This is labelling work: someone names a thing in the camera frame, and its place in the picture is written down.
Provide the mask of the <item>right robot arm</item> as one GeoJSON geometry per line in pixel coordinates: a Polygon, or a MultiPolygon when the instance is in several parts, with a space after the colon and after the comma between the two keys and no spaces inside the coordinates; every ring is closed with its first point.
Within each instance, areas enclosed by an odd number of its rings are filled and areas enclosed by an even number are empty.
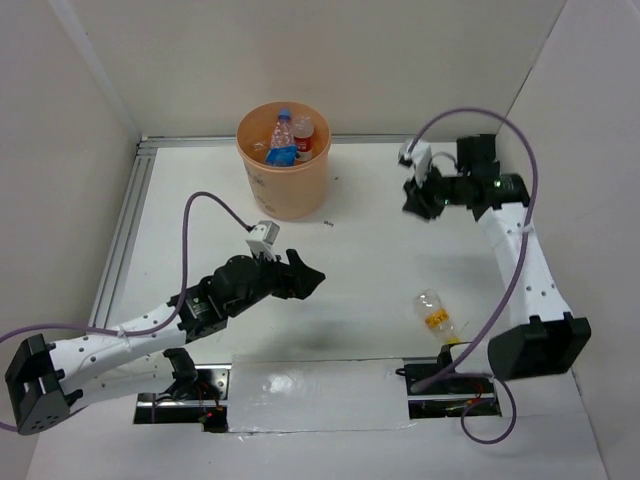
{"type": "Polygon", "coordinates": [[[591,325],[572,313],[551,275],[522,177],[501,172],[490,134],[457,139],[452,175],[437,168],[435,157],[424,140],[400,148],[400,164],[412,171],[403,186],[404,211],[430,221],[449,206],[470,210],[489,239],[508,295],[500,303],[508,326],[487,329],[474,348],[502,381],[566,373],[590,340],[591,325]]]}

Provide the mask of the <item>blue label crushed bottle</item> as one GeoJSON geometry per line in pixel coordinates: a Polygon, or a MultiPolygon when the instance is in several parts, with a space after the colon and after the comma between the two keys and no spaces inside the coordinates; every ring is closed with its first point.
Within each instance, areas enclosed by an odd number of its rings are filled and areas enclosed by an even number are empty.
{"type": "Polygon", "coordinates": [[[292,115],[288,108],[282,108],[271,134],[265,163],[273,167],[291,167],[295,163],[296,155],[297,146],[292,130],[292,115]]]}

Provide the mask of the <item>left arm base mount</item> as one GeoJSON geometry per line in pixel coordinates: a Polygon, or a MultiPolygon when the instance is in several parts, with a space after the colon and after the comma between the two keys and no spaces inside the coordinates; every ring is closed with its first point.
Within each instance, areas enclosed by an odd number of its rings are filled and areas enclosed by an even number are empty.
{"type": "Polygon", "coordinates": [[[160,393],[137,397],[135,425],[198,424],[203,432],[226,433],[230,364],[197,365],[183,348],[169,349],[172,383],[160,393]]]}

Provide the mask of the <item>yellow label clear bottle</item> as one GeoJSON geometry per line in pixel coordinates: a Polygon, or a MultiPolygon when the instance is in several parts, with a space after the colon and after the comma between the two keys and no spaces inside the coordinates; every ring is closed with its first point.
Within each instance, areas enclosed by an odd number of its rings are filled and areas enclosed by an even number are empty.
{"type": "Polygon", "coordinates": [[[458,330],[435,290],[426,289],[419,293],[414,298],[413,305],[417,318],[441,344],[455,345],[462,342],[458,330]]]}

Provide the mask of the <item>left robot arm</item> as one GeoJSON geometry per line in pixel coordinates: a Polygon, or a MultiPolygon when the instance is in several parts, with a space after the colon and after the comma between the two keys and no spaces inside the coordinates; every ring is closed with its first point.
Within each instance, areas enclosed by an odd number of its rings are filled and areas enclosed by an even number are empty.
{"type": "Polygon", "coordinates": [[[189,397],[197,371],[185,345],[223,330],[264,298],[304,300],[325,280],[294,249],[287,258],[236,255],[167,303],[114,330],[56,342],[41,328],[23,339],[4,380],[11,431],[34,435],[103,400],[132,393],[189,397]]]}

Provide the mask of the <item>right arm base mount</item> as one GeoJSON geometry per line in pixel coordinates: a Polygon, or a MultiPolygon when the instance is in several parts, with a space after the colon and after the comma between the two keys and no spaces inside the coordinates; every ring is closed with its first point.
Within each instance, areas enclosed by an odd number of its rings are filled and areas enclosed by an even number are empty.
{"type": "Polygon", "coordinates": [[[436,382],[426,390],[411,393],[418,380],[439,371],[435,358],[404,361],[395,374],[404,380],[408,397],[409,418],[459,418],[467,406],[474,405],[470,416],[500,416],[500,406],[493,384],[487,379],[454,378],[436,382]]]}

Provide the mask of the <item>red label water bottle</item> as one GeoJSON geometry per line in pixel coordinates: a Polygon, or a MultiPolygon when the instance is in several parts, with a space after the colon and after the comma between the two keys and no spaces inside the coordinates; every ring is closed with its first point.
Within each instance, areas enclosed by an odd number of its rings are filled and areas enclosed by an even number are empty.
{"type": "Polygon", "coordinates": [[[298,115],[292,121],[292,132],[296,144],[296,158],[300,162],[309,161],[313,156],[313,135],[315,125],[306,115],[298,115]]]}

